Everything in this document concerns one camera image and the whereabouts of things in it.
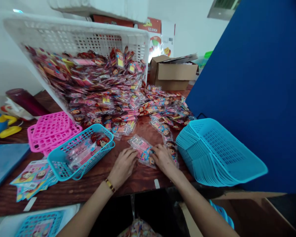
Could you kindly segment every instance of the pink plastic basket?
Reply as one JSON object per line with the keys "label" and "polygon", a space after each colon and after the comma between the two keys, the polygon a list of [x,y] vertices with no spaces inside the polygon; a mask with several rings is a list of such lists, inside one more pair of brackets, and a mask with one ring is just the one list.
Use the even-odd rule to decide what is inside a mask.
{"label": "pink plastic basket", "polygon": [[64,111],[43,115],[34,127],[32,140],[42,140],[52,135],[67,133],[71,123],[71,119]]}
{"label": "pink plastic basket", "polygon": [[62,141],[58,142],[56,145],[51,146],[50,148],[47,148],[46,150],[43,150],[42,153],[44,154],[44,156],[48,156],[52,150],[56,149],[61,144],[65,143],[67,140],[69,140],[70,138],[74,137],[75,135],[77,135],[79,132],[82,131],[82,127],[79,125],[76,125],[76,124],[73,124],[70,127],[70,129],[72,130],[72,135],[68,139],[62,140]]}
{"label": "pink plastic basket", "polygon": [[48,155],[53,149],[82,131],[65,112],[42,116],[37,124],[27,129],[32,152]]}

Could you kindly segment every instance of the hand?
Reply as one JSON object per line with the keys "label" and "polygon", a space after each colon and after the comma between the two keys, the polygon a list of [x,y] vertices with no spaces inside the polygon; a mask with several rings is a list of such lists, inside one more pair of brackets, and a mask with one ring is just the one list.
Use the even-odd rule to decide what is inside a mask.
{"label": "hand", "polygon": [[169,179],[172,179],[173,175],[175,175],[179,169],[175,166],[169,149],[158,144],[152,148],[152,150],[156,153],[156,155],[151,154],[151,156],[155,160],[157,166]]}
{"label": "hand", "polygon": [[134,164],[136,162],[137,151],[132,148],[124,149],[115,161],[115,164],[108,176],[108,180],[117,190],[132,174]]}

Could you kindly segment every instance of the maroon bottle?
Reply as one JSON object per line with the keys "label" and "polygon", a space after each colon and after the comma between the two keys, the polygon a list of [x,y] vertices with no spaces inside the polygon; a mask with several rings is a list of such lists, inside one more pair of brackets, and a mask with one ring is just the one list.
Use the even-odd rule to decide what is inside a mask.
{"label": "maroon bottle", "polygon": [[42,106],[34,96],[24,89],[11,89],[6,92],[6,95],[34,117],[50,114],[50,112]]}

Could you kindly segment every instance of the white wall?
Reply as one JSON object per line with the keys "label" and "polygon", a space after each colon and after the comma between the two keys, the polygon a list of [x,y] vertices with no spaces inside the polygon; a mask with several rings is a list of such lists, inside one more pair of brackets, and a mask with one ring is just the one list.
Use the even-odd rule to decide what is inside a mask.
{"label": "white wall", "polygon": [[148,16],[176,24],[174,56],[215,48],[228,21],[207,18],[213,0],[149,0]]}
{"label": "white wall", "polygon": [[[47,0],[0,0],[0,11],[19,9],[24,13],[62,17],[52,10]],[[16,45],[11,44],[0,26],[0,106],[4,105],[5,92],[13,88],[24,88],[31,94],[43,89],[27,68],[28,61]]]}

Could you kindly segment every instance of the blue partition board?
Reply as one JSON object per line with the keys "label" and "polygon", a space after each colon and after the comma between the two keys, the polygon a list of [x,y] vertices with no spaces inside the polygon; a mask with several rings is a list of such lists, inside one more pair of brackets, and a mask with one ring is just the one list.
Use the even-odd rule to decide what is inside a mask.
{"label": "blue partition board", "polygon": [[296,193],[296,1],[242,0],[186,103],[267,165],[244,189]]}
{"label": "blue partition board", "polygon": [[0,145],[0,184],[29,152],[30,146],[28,143]]}

